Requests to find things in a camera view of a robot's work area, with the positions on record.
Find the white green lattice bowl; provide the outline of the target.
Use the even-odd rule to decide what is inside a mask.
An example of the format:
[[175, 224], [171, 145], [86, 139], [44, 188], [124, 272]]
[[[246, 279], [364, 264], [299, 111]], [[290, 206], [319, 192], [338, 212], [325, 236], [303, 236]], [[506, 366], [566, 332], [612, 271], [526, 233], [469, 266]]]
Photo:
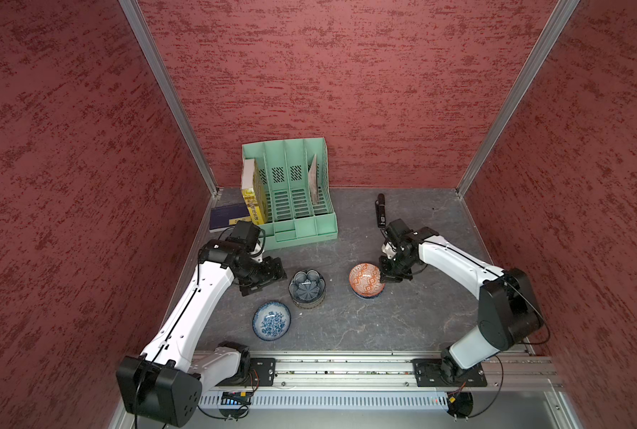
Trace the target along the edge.
[[317, 298], [309, 301], [303, 301], [295, 296], [291, 296], [293, 304], [299, 309], [314, 309], [320, 306], [325, 300], [325, 293], [320, 294]]

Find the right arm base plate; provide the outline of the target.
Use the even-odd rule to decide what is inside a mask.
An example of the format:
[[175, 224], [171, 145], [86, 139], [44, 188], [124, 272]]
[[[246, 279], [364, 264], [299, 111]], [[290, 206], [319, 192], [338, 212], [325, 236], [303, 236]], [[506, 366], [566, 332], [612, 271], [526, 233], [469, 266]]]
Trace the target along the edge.
[[472, 368], [459, 368], [452, 359], [413, 359], [413, 374], [418, 387], [481, 388], [487, 386], [480, 363]]

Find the orange patterned bowl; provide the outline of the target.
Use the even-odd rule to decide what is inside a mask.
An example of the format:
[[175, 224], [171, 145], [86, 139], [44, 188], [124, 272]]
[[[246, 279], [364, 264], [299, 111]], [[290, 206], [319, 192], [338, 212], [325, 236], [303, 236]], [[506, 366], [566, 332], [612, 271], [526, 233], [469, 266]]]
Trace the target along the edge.
[[352, 292], [364, 299], [376, 298], [384, 291], [380, 270], [370, 263], [354, 266], [349, 273], [349, 284]]

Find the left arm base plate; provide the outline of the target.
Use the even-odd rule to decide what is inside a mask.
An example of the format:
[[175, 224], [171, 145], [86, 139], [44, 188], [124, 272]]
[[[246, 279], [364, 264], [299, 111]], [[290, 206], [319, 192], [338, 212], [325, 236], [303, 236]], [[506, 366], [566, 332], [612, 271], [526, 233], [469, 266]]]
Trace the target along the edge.
[[250, 357], [243, 360], [240, 371], [221, 382], [223, 386], [270, 387], [275, 382], [276, 360], [272, 357]]

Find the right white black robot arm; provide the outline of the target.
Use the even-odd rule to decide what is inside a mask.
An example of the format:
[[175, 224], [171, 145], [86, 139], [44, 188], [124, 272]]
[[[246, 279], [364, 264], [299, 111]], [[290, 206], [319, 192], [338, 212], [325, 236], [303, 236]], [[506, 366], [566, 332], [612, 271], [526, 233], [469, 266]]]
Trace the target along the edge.
[[411, 280], [413, 266], [432, 266], [477, 300], [477, 325], [441, 353], [441, 378], [447, 384], [545, 326], [526, 273], [473, 257], [430, 228], [415, 231], [400, 219], [393, 221], [384, 229], [382, 252], [382, 282]]

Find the dark flower shaped bowl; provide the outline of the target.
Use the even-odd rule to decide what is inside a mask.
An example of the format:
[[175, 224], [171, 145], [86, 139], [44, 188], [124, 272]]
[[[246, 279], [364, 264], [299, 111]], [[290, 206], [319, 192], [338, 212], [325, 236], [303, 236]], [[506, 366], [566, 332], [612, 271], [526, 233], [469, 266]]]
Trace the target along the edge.
[[316, 270], [298, 271], [288, 287], [290, 296], [309, 301], [325, 293], [325, 279]]

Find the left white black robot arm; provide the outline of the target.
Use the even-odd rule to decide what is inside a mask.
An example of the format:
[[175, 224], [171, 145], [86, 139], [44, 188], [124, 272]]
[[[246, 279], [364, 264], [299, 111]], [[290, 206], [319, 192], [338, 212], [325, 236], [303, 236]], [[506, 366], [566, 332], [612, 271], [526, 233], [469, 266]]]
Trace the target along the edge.
[[199, 252], [192, 280], [173, 313], [139, 357], [125, 357], [116, 371], [125, 410], [147, 419], [182, 427], [200, 398], [222, 382], [250, 380], [249, 349], [234, 341], [220, 343], [203, 359], [195, 350], [216, 305], [234, 284], [248, 296], [286, 279], [278, 257], [255, 257], [254, 248], [234, 241], [209, 241]]

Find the blue floral rimmed bowl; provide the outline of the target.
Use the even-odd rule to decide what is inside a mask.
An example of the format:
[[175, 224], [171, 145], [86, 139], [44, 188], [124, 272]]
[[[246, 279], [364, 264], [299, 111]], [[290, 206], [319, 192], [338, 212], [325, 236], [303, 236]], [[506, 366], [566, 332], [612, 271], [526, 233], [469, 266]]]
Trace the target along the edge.
[[279, 301], [263, 304], [252, 319], [253, 332], [262, 341], [276, 341], [282, 338], [290, 326], [290, 309]]

